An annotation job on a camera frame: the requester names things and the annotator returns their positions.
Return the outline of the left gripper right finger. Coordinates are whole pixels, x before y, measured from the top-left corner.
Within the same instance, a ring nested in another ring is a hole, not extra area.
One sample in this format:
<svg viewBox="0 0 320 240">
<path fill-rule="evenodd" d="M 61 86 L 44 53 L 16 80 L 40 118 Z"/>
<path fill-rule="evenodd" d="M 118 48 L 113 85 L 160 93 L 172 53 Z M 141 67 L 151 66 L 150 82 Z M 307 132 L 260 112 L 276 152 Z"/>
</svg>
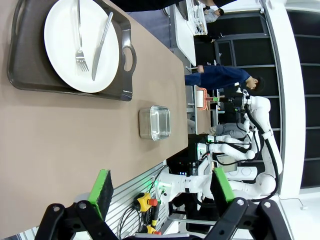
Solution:
<svg viewBox="0 0 320 240">
<path fill-rule="evenodd" d="M 248 230 L 254 240 L 291 239 L 278 204 L 271 199 L 256 204 L 235 197 L 222 168 L 214 169 L 210 191 L 219 219 L 206 235 L 206 240 L 230 240 L 239 229 Z"/>
</svg>

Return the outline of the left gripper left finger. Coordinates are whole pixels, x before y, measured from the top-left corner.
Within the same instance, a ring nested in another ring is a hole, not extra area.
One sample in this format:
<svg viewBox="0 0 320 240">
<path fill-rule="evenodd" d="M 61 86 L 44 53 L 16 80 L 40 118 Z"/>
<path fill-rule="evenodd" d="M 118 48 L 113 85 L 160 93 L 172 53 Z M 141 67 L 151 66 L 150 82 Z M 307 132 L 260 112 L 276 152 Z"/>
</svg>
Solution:
<svg viewBox="0 0 320 240">
<path fill-rule="evenodd" d="M 113 193 L 111 171 L 100 170 L 87 199 L 69 207 L 52 203 L 46 208 L 34 238 L 72 240 L 76 233 L 87 232 L 92 240 L 117 240 L 105 222 Z"/>
</svg>

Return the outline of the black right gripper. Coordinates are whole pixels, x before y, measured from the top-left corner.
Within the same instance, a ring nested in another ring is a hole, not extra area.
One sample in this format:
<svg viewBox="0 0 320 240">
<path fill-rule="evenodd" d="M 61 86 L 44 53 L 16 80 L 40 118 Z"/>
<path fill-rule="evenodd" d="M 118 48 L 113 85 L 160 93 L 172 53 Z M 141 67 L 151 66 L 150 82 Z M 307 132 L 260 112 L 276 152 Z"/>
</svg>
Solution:
<svg viewBox="0 0 320 240">
<path fill-rule="evenodd" d="M 236 108 L 244 108 L 248 103 L 249 95 L 245 92 L 231 92 L 224 95 L 225 102 Z"/>
</svg>

